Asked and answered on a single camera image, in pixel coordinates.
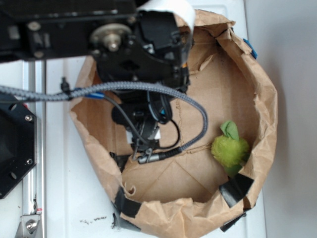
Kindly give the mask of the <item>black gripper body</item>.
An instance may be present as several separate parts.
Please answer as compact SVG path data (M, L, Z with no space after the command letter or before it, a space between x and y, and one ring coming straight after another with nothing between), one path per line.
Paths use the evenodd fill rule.
M143 103L118 104L111 100L114 105L111 117L116 124L124 126L132 134L130 144L133 149L171 149L173 144L163 147L156 139L159 124L173 122L170 100L170 96L158 93L147 93Z

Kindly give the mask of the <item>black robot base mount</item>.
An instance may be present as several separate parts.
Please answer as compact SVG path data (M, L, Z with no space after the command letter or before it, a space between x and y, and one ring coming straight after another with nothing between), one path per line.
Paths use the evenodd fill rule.
M22 103L0 105L0 198L35 166L36 116Z

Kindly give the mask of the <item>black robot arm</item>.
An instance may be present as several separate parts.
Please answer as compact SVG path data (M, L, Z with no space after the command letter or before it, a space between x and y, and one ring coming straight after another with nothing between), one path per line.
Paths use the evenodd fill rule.
M148 0L3 0L0 60L92 56L103 82L160 83L185 92L192 35Z

